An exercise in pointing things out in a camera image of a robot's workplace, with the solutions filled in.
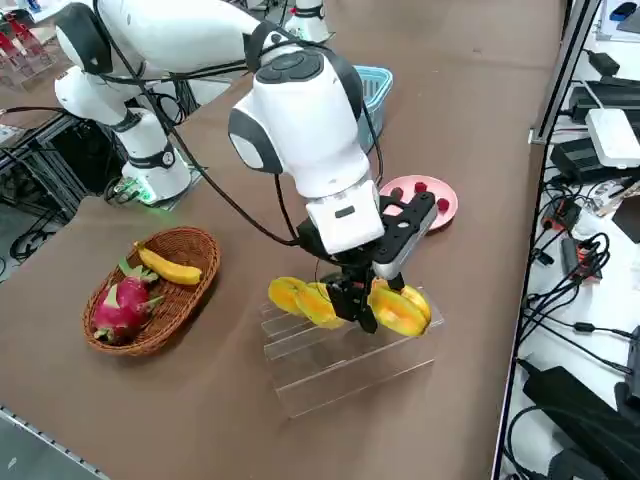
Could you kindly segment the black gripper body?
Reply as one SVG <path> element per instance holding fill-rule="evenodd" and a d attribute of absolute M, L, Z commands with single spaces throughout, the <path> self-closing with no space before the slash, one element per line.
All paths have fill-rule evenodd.
<path fill-rule="evenodd" d="M 381 245 L 376 239 L 337 254 L 329 254 L 320 238 L 318 229 L 310 219 L 297 226 L 297 234 L 301 248 L 314 256 L 318 262 L 325 262 L 336 267 L 327 272 L 320 280 L 325 283 L 338 281 L 341 278 L 363 283 L 371 270 L 372 258 Z"/>

